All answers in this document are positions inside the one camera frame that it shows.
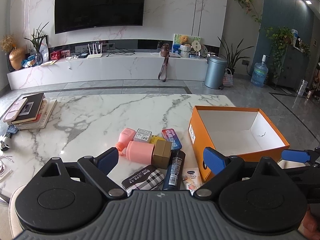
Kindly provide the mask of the person right hand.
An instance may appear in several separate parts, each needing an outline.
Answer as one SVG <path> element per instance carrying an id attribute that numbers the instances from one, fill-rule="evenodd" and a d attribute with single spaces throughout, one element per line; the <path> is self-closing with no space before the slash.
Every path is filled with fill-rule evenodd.
<path id="1" fill-rule="evenodd" d="M 307 239 L 320 239 L 319 204 L 310 204 L 298 231 Z"/>

